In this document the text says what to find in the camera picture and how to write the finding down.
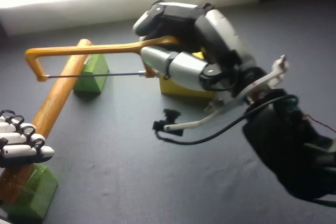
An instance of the robotic hand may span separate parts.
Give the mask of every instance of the robotic hand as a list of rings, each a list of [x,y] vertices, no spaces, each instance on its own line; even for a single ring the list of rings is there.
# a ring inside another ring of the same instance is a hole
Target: robotic hand
[[[287,71],[285,56],[272,72],[257,67],[229,21],[211,4],[203,7],[181,3],[155,2],[133,26],[141,40],[175,36],[179,47],[144,47],[141,56],[166,79],[192,90],[227,91],[227,104],[210,103],[214,112],[190,123],[175,124],[180,115],[165,109],[166,119],[154,122],[156,136],[166,142],[194,145],[207,142],[246,119],[243,133],[263,163],[271,169],[294,197],[325,206],[321,200],[336,191],[336,142],[319,135],[298,108],[298,98],[275,89]],[[205,60],[191,53],[203,53]],[[162,137],[160,132],[182,136],[183,130],[197,127],[236,105],[249,105],[245,114],[204,139],[181,142]]]
[[[54,150],[45,146],[45,138],[35,133],[34,125],[24,123],[14,111],[0,112],[0,167],[22,166],[48,161]]]

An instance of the red wire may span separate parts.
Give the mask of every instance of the red wire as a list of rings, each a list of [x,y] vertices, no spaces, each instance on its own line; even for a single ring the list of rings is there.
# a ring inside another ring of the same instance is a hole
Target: red wire
[[[305,116],[309,117],[312,121],[314,121],[314,122],[316,122],[316,123],[318,123],[318,124],[321,124],[321,125],[323,125],[324,127],[328,128],[328,129],[330,129],[330,130],[332,130],[333,132],[336,133],[336,130],[334,130],[332,127],[327,126],[326,124],[321,123],[320,121],[315,120],[311,115],[305,114]]]

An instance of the gray table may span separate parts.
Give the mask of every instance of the gray table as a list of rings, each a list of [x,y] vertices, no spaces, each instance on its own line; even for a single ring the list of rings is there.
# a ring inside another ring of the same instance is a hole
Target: gray table
[[[300,97],[306,113],[335,126],[336,0],[281,0],[223,13],[265,70],[288,55],[290,69],[281,86]],[[35,80],[23,59],[27,48],[72,46],[81,38],[132,42],[132,24],[30,34],[0,44],[0,108],[31,121],[53,85]],[[106,59],[112,72],[142,68],[137,55]],[[65,58],[43,61],[49,73],[64,63]],[[285,192],[244,139],[243,123],[206,144],[175,146],[151,131],[163,108],[180,110],[181,121],[205,115],[197,104],[160,95],[156,79],[109,78],[93,100],[71,94],[47,141],[56,151],[47,164],[60,185],[44,223],[335,223],[336,210]],[[243,111],[230,111],[185,139],[210,135]]]

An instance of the green foam block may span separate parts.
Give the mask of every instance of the green foam block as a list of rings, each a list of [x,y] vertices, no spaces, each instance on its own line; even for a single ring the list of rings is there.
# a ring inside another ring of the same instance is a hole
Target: green foam block
[[[107,74],[109,67],[104,55],[90,55],[85,62],[81,75]],[[73,90],[76,92],[101,93],[106,81],[106,76],[92,78],[78,78]]]
[[[34,165],[29,180],[21,188],[14,205],[2,208],[8,219],[16,224],[41,223],[47,213],[59,182],[47,166]]]

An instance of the hacksaw handle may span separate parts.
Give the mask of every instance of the hacksaw handle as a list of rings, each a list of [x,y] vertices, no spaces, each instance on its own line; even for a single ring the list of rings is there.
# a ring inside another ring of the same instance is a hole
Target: hacksaw handle
[[[95,55],[95,54],[114,54],[123,52],[133,52],[140,55],[140,50],[146,46],[177,44],[175,37],[162,37],[150,39],[129,44],[119,45],[92,45],[92,46],[74,46],[74,47],[46,47],[46,48],[30,48],[26,51],[26,61],[38,81],[46,81],[46,73],[44,72],[39,57],[47,56],[63,56],[63,55]],[[146,77],[155,77],[154,70],[142,61],[146,69]]]

